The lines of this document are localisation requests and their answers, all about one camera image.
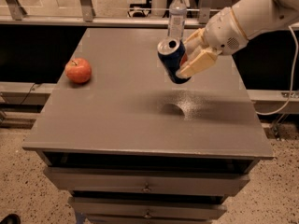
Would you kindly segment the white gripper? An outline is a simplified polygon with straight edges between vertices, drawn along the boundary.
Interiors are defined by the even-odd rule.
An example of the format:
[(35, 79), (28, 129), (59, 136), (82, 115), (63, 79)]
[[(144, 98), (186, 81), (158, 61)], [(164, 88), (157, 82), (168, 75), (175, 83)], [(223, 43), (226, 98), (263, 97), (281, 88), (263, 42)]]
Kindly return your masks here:
[(187, 60), (176, 75), (192, 77), (213, 66), (220, 54), (232, 55), (248, 43), (233, 10), (226, 7), (208, 21), (205, 29), (197, 29), (184, 41)]

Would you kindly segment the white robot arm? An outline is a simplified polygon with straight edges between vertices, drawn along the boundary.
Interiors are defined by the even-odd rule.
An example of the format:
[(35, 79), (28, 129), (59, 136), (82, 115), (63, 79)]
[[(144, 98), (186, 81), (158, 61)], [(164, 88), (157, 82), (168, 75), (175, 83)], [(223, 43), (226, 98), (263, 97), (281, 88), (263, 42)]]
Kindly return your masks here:
[(258, 35), (287, 28), (299, 20), (299, 0), (240, 0), (209, 19), (184, 42), (187, 60), (176, 75), (189, 78), (232, 55)]

